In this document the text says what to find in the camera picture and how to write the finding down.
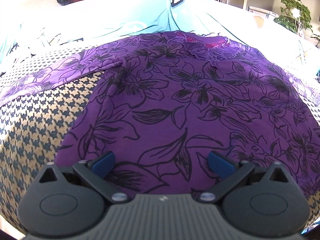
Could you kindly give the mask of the blue cartoon print sofa backrest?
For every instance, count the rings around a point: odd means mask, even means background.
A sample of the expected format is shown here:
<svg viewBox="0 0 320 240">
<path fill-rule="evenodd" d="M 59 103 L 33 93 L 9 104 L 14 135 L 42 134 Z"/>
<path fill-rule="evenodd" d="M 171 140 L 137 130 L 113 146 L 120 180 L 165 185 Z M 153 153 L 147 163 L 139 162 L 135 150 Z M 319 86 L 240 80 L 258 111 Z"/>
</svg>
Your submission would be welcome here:
<svg viewBox="0 0 320 240">
<path fill-rule="evenodd" d="M 1 5 L 1 71 L 15 60 L 76 41 L 107 43 L 141 33 L 220 34 L 261 51 L 268 60 L 314 78 L 319 49 L 272 20 L 213 0 L 85 0 L 45 7 Z"/>
</svg>

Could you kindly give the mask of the white chest freezer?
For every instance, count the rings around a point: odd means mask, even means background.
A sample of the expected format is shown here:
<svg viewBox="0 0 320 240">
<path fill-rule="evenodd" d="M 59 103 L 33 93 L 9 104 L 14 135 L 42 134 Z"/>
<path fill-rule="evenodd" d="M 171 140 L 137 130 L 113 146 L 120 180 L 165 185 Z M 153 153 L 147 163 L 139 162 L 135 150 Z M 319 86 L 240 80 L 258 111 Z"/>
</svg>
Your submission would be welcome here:
<svg viewBox="0 0 320 240">
<path fill-rule="evenodd" d="M 275 18 L 279 17 L 279 15 L 276 14 L 275 12 L 272 12 L 272 11 L 269 11 L 266 9 L 262 9 L 262 8 L 258 8 L 258 7 L 253 7 L 253 6 L 249 6 L 248 11 L 255 16 L 260 16 L 262 18 L 268 18 L 271 20 L 274 20 Z"/>
</svg>

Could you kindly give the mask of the green potted plant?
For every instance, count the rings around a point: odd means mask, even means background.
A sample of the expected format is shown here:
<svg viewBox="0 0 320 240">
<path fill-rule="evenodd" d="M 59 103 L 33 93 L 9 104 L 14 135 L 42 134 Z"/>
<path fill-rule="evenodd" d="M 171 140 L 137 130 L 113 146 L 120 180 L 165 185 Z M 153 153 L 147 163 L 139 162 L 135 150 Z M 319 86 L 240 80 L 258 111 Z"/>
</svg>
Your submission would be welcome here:
<svg viewBox="0 0 320 240">
<path fill-rule="evenodd" d="M 311 12 L 301 0 L 281 0 L 283 7 L 273 21 L 287 30 L 300 34 L 303 30 L 312 30 Z"/>
</svg>

